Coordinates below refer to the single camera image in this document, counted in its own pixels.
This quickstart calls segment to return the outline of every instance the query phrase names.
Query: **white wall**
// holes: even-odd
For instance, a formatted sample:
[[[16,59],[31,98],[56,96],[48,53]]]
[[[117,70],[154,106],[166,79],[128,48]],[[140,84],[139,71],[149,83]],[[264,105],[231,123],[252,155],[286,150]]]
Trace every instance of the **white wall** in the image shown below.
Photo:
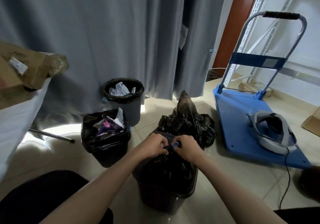
[[[218,27],[218,32],[217,32],[217,37],[216,37],[216,41],[214,43],[214,49],[219,48],[219,44],[220,44],[220,41],[222,38],[224,27],[226,26],[226,22],[227,22],[227,19],[229,16],[232,2],[233,2],[233,0],[224,0],[222,12],[221,12],[221,17],[220,17],[220,22],[219,22],[219,27]],[[216,55],[217,55],[217,52],[212,53],[209,68],[213,67],[214,59],[216,58]]]
[[[264,10],[279,11],[282,6],[283,0],[267,0]],[[320,30],[318,29],[320,22],[320,0],[293,0],[288,11],[303,14],[308,21],[308,26],[285,67],[320,78]],[[272,19],[268,18],[261,18],[257,21],[254,31],[247,42],[245,52],[265,32],[271,22]],[[274,36],[273,43],[270,45],[271,50],[268,54],[270,56],[284,57],[293,44],[300,28],[301,23],[298,21],[281,22]],[[260,54],[264,42],[262,41],[252,53]],[[250,74],[251,70],[252,67],[240,66],[236,72],[246,76]],[[267,83],[272,75],[273,70],[260,68],[257,71],[255,80]],[[318,86],[278,74],[270,87],[315,106],[320,105],[320,87]]]

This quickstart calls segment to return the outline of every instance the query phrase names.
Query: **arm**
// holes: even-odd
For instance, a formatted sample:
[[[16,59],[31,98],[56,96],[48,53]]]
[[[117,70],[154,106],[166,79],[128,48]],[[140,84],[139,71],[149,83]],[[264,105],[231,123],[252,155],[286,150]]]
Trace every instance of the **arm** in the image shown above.
[[[218,169],[204,154],[192,136],[178,136],[173,140],[173,142],[176,141],[181,142],[182,147],[175,147],[174,150],[183,159],[196,165],[208,178],[236,223],[286,223],[262,199],[237,185]]]
[[[40,224],[99,223],[115,195],[139,162],[148,157],[168,154],[167,150],[163,149],[166,145],[168,141],[165,137],[151,134],[112,167],[58,206]]]

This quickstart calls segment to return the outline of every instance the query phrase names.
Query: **gray curtain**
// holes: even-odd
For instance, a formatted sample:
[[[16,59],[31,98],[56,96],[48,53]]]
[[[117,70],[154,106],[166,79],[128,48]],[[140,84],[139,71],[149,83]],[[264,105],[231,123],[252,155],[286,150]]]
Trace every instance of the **gray curtain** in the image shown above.
[[[0,40],[70,63],[49,85],[39,128],[103,110],[101,87],[118,77],[138,79],[151,97],[201,96],[223,0],[192,1],[178,58],[185,0],[0,0]]]

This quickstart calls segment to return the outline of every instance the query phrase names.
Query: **human hand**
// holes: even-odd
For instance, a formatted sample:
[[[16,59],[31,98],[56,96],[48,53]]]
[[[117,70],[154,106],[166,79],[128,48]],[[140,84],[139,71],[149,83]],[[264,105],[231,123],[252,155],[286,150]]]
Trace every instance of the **human hand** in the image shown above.
[[[144,141],[135,147],[141,160],[156,157],[160,154],[168,155],[169,152],[163,147],[168,145],[168,140],[161,134],[151,133]]]
[[[204,153],[193,136],[176,136],[171,144],[176,141],[181,143],[181,148],[176,146],[174,147],[174,151],[184,160],[197,166],[197,160],[200,160],[204,156]]]

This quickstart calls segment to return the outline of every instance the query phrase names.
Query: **black trash can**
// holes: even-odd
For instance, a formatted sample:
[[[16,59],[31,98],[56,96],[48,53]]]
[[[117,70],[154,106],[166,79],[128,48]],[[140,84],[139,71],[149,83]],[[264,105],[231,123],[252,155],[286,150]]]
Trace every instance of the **black trash can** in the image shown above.
[[[116,84],[122,82],[131,92],[135,87],[134,94],[125,96],[113,96],[109,94],[110,88],[115,88]],[[118,109],[119,107],[124,110],[129,121],[130,126],[135,126],[140,121],[140,109],[142,99],[144,99],[144,87],[142,83],[136,79],[131,78],[117,78],[108,81],[102,89],[103,100],[110,107],[110,109]]]
[[[168,139],[168,142],[172,142],[174,136],[154,131],[154,133],[160,133]],[[147,206],[156,210],[168,213],[170,215],[176,214],[178,209],[182,206],[184,200],[190,197],[196,188],[198,168],[192,164],[192,181],[187,186],[184,193],[175,193],[168,190],[165,186],[160,187],[154,184],[148,183],[142,177],[142,171],[144,166],[152,159],[146,159],[142,161],[132,172],[133,177],[138,182],[139,194],[142,202]]]
[[[122,132],[108,133],[97,136],[98,129],[93,125],[109,116],[115,119],[118,109],[102,111],[85,115],[81,127],[81,141],[88,153],[98,160],[105,168],[109,168],[119,161],[128,151],[128,142],[131,138],[131,127],[123,111],[124,129]]]

